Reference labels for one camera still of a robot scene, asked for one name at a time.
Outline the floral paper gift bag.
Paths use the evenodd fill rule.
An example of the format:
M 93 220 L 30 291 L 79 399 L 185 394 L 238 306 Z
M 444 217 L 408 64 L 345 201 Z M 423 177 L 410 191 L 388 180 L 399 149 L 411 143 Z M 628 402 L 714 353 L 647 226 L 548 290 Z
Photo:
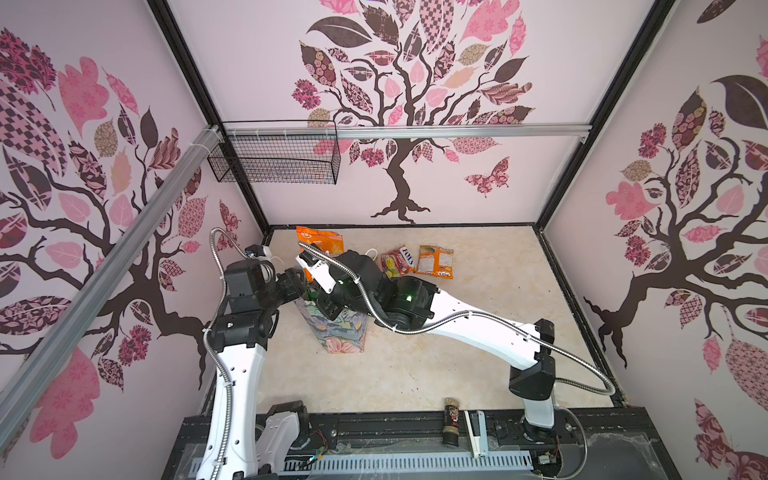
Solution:
M 367 337 L 368 315 L 343 309 L 334 319 L 329 319 L 318 305 L 323 290 L 315 285 L 306 270 L 302 273 L 307 290 L 294 304 L 316 340 L 330 354 L 362 353 Z

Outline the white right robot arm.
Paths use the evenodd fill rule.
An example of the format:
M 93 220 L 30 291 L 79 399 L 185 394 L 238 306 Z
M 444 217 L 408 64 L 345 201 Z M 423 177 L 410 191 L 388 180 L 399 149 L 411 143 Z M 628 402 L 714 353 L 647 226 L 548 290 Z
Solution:
M 297 261 L 316 284 L 315 302 L 327 318 L 351 310 L 371 316 L 395 334 L 436 334 L 504 360 L 510 367 L 509 391 L 523 402 L 521 423 L 532 442 L 556 432 L 556 384 L 604 396 L 616 391 L 606 374 L 556 346 L 555 326 L 547 319 L 508 320 L 418 277 L 391 279 L 370 257 L 356 251 L 333 257 L 306 242 L 300 247 Z

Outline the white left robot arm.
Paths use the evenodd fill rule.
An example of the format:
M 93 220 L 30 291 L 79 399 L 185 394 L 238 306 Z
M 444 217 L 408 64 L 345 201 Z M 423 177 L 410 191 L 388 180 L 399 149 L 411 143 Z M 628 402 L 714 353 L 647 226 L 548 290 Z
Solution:
M 302 270 L 276 271 L 269 250 L 239 249 L 240 260 L 215 263 L 222 294 L 203 331 L 216 368 L 215 397 L 199 479 L 275 479 L 301 436 L 297 411 L 281 409 L 257 425 L 258 385 L 283 305 L 306 292 Z

